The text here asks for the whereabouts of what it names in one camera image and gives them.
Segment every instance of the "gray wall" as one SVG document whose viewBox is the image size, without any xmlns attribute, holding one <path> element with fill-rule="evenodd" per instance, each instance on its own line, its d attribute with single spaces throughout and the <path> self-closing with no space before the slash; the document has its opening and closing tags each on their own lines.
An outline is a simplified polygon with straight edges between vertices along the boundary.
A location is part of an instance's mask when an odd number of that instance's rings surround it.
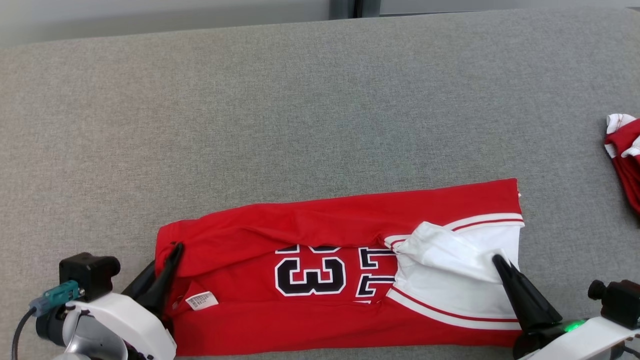
<svg viewBox="0 0 640 360">
<path fill-rule="evenodd" d="M 640 6 L 640 0 L 382 0 L 380 13 L 472 12 L 578 5 L 621 8 Z"/>
<path fill-rule="evenodd" d="M 0 46 L 64 38 L 327 20 L 332 1 L 340 0 L 0 0 Z M 640 0 L 382 0 L 381 13 L 575 4 L 640 6 Z"/>
</svg>

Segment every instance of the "white stripe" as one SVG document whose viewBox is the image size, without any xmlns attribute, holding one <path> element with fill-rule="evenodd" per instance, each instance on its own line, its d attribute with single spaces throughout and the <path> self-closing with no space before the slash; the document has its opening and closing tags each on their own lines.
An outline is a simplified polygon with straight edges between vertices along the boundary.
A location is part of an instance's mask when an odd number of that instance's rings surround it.
<svg viewBox="0 0 640 360">
<path fill-rule="evenodd" d="M 500 221 L 500 222 L 483 222 L 480 224 L 476 224 L 476 225 L 471 225 L 471 226 L 467 226 L 467 227 L 462 227 L 461 229 L 458 229 L 455 231 L 455 233 L 464 233 L 465 231 L 469 231 L 469 230 L 473 230 L 473 229 L 477 229 L 479 227 L 488 227 L 488 226 L 509 226 L 509 225 L 516 225 L 516 226 L 520 226 L 520 227 L 524 227 L 524 223 L 522 221 L 511 221 L 511 220 L 505 220 L 505 221 Z"/>
<path fill-rule="evenodd" d="M 517 221 L 516 219 L 522 220 L 522 215 L 518 214 L 518 213 L 485 214 L 485 215 L 476 215 L 474 217 L 457 220 L 457 221 L 454 221 L 454 222 L 452 222 L 450 224 L 444 225 L 443 227 L 445 229 L 447 229 L 447 230 L 453 230 L 453 229 L 456 229 L 456 228 L 464 226 L 464 225 L 469 225 L 469 224 L 474 224 L 476 222 L 480 222 L 480 224 L 475 224 L 475 225 L 472 225 L 472 226 L 467 226 L 467 227 L 463 227 L 461 229 L 458 229 L 458 230 L 456 230 L 456 233 L 462 233 L 464 231 L 477 229 L 479 227 L 485 227 L 485 226 L 518 225 L 520 227 L 524 227 L 524 222 L 523 221 Z M 385 246 L 387 246 L 388 248 L 391 249 L 391 244 L 394 241 L 406 240 L 410 236 L 411 236 L 411 234 L 387 236 L 385 238 Z"/>
<path fill-rule="evenodd" d="M 604 144 L 604 149 L 607 151 L 607 154 L 609 154 L 610 158 L 615 158 L 616 157 L 616 147 L 613 146 L 612 143 L 606 143 Z"/>
<path fill-rule="evenodd" d="M 389 289 L 387 296 L 390 299 L 393 299 L 396 302 L 400 303 L 400 305 L 406 306 L 407 308 L 415 311 L 416 313 L 442 323 L 447 323 L 449 325 L 481 330 L 521 330 L 520 324 L 517 322 L 486 322 L 481 320 L 467 320 L 439 313 L 402 296 L 400 293 L 393 289 Z"/>
<path fill-rule="evenodd" d="M 636 118 L 629 114 L 611 114 L 607 116 L 607 134 L 613 134 L 635 120 Z"/>
<path fill-rule="evenodd" d="M 640 136 L 638 136 L 634 142 L 631 144 L 631 147 L 628 148 L 627 150 L 622 152 L 622 156 L 623 158 L 626 158 L 627 156 L 638 156 L 640 155 Z"/>
<path fill-rule="evenodd" d="M 457 227 L 461 227 L 464 225 L 473 224 L 476 222 L 485 222 L 492 220 L 522 220 L 522 215 L 518 213 L 495 213 L 495 214 L 484 214 L 484 215 L 476 215 L 470 218 L 464 218 L 462 220 L 454 221 L 450 224 L 444 225 L 443 227 L 447 230 L 453 230 Z"/>
<path fill-rule="evenodd" d="M 407 240 L 411 235 L 392 235 L 385 238 L 385 245 L 391 248 L 391 244 L 397 240 Z"/>
</svg>

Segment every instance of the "red stripe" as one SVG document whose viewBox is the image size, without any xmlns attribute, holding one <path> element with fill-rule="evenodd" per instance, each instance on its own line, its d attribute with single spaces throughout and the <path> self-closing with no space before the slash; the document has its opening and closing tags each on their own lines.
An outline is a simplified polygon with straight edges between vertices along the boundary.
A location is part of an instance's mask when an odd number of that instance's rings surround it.
<svg viewBox="0 0 640 360">
<path fill-rule="evenodd" d="M 394 249 L 394 245 L 395 245 L 396 243 L 399 243 L 399 242 L 402 242 L 402 241 L 405 241 L 405 240 L 406 240 L 406 239 L 400 239 L 400 240 L 393 241 L 393 242 L 391 243 L 391 245 L 389 245 L 389 248 L 390 248 L 391 250 L 393 250 L 393 249 Z"/>
<path fill-rule="evenodd" d="M 458 314 L 454 314 L 454 313 L 448 313 L 447 311 L 443 311 L 440 309 L 437 309 L 433 306 L 429 306 L 425 303 L 423 303 L 422 301 L 416 300 L 415 298 L 403 293 L 402 291 L 400 291 L 398 288 L 396 288 L 395 286 L 391 287 L 394 291 L 398 292 L 398 294 L 408 298 L 409 300 L 420 304 L 421 306 L 426 307 L 429 310 L 433 310 L 436 311 L 437 313 L 440 314 L 444 314 L 444 315 L 449 315 L 452 316 L 454 318 L 459 318 L 459 319 L 464 319 L 464 320 L 472 320 L 472 321 L 483 321 L 483 322 L 518 322 L 518 319 L 494 319 L 494 318 L 474 318 L 471 316 L 463 316 L 463 315 L 458 315 Z"/>
<path fill-rule="evenodd" d="M 507 222 L 507 221 L 517 221 L 517 222 L 522 222 L 522 223 L 524 223 L 524 220 L 522 220 L 521 218 L 514 218 L 514 219 L 498 219 L 498 220 L 485 220 L 485 221 L 472 222 L 471 224 L 460 225 L 460 226 L 456 227 L 455 229 L 453 229 L 453 231 L 463 229 L 464 227 L 469 227 L 469 226 L 473 226 L 473 225 L 478 225 L 478 224 L 490 224 L 490 223 L 492 223 L 492 222 Z"/>
</svg>

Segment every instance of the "black number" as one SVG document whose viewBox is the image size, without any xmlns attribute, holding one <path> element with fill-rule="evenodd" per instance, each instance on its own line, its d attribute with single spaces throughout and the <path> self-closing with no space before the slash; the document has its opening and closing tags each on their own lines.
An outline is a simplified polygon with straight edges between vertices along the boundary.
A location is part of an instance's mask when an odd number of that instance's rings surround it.
<svg viewBox="0 0 640 360">
<path fill-rule="evenodd" d="M 378 262 L 372 259 L 373 256 L 393 256 L 395 253 L 387 249 L 370 249 L 368 247 L 359 248 L 360 251 L 360 268 L 361 269 L 377 269 Z"/>
<path fill-rule="evenodd" d="M 294 281 L 300 272 L 300 259 L 287 258 L 276 266 L 276 288 L 285 296 L 338 294 L 344 289 L 344 263 L 339 258 L 323 258 L 323 268 L 304 270 L 302 281 Z M 328 280 L 321 280 L 321 272 L 329 272 Z"/>
<path fill-rule="evenodd" d="M 293 245 L 284 249 L 276 250 L 276 254 L 294 254 L 296 252 L 300 252 L 299 245 Z"/>
<path fill-rule="evenodd" d="M 393 276 L 373 276 L 371 274 L 363 274 L 358 284 L 357 297 L 368 297 L 376 294 L 376 289 L 370 289 L 369 284 L 394 283 L 396 278 Z"/>
</svg>

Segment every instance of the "folded red clothing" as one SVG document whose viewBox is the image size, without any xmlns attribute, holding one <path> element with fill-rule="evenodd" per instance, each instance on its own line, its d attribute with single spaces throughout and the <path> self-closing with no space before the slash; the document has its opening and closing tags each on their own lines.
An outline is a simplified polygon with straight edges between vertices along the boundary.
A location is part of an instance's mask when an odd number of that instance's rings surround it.
<svg viewBox="0 0 640 360">
<path fill-rule="evenodd" d="M 517 265 L 515 179 L 254 204 L 160 229 L 179 356 L 401 345 L 510 347 L 520 325 L 488 254 Z"/>
<path fill-rule="evenodd" d="M 629 204 L 640 215 L 640 121 L 627 114 L 609 115 L 604 146 Z"/>
</svg>

